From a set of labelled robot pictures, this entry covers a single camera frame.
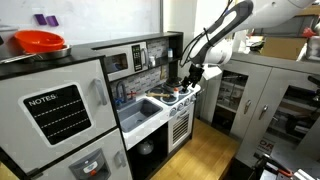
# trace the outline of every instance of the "cardboard box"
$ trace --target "cardboard box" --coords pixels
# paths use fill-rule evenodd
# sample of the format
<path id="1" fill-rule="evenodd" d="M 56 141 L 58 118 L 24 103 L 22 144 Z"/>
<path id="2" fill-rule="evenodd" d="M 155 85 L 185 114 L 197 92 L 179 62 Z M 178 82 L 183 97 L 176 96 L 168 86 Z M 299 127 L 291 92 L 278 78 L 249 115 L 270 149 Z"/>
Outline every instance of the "cardboard box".
<path id="1" fill-rule="evenodd" d="M 262 49 L 261 55 L 297 60 L 301 49 L 307 42 L 307 38 L 275 38 L 268 37 Z"/>
<path id="2" fill-rule="evenodd" d="M 300 12 L 297 16 L 305 16 L 305 15 L 320 15 L 320 6 L 313 5 L 310 6 Z"/>

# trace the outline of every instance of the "backsplash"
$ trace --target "backsplash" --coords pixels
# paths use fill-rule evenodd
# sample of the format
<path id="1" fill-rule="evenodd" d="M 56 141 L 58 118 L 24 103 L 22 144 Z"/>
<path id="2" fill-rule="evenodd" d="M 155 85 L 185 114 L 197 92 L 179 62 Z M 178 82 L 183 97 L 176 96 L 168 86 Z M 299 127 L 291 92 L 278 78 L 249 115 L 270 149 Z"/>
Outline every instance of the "backsplash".
<path id="1" fill-rule="evenodd" d="M 168 55 L 169 39 L 155 39 L 147 41 L 149 56 L 164 57 Z"/>
<path id="2" fill-rule="evenodd" d="M 154 86 L 164 83 L 167 80 L 169 67 L 168 65 L 162 67 L 164 68 L 165 74 L 165 78 L 162 80 L 160 80 L 161 67 L 157 67 L 151 70 L 147 70 L 145 72 L 141 72 L 139 74 L 132 75 L 125 79 L 121 79 L 120 81 L 123 81 L 123 83 L 125 84 L 127 93 L 133 91 L 137 92 L 137 94 L 141 94 Z M 118 82 L 119 81 L 111 82 L 112 95 L 114 98 L 117 97 L 116 86 Z"/>

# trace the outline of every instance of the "notes chalkboard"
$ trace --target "notes chalkboard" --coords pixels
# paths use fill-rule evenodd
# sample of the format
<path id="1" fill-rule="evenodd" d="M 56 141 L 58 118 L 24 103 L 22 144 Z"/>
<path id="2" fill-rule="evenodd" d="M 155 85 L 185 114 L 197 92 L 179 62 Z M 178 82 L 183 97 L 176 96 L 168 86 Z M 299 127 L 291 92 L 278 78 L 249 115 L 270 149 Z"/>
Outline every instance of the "notes chalkboard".
<path id="1" fill-rule="evenodd" d="M 23 103 L 51 145 L 91 126 L 76 85 L 27 98 Z"/>

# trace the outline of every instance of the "stove knob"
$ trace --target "stove knob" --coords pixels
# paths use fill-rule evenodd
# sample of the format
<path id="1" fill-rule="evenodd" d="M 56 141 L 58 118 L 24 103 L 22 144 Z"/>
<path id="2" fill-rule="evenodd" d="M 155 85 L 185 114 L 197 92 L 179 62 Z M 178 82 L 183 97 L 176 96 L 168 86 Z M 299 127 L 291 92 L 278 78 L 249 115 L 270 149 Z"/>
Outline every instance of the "stove knob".
<path id="1" fill-rule="evenodd" d="M 170 111 L 169 116 L 172 117 L 172 116 L 174 116 L 176 114 L 177 114 L 177 109 L 176 108 L 172 108 L 171 111 Z"/>
<path id="2" fill-rule="evenodd" d="M 196 96 L 195 96 L 195 95 L 192 95 L 191 101 L 192 101 L 192 102 L 195 102 L 196 100 L 197 100 Z"/>
<path id="3" fill-rule="evenodd" d="M 184 101 L 184 106 L 188 106 L 190 104 L 190 100 L 189 98 L 186 99 L 186 101 Z"/>
<path id="4" fill-rule="evenodd" d="M 180 103 L 178 106 L 178 111 L 182 111 L 183 108 L 184 108 L 184 105 L 182 103 Z"/>

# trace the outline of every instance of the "orange bowl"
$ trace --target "orange bowl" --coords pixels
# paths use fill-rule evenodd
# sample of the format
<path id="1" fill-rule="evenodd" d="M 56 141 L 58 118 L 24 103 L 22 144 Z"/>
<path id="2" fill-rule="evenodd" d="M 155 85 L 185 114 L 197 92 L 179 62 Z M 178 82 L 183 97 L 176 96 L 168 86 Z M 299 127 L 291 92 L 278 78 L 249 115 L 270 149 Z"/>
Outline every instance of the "orange bowl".
<path id="1" fill-rule="evenodd" d="M 64 44 L 61 36 L 39 30 L 18 31 L 14 37 L 27 53 L 56 51 L 62 49 Z"/>

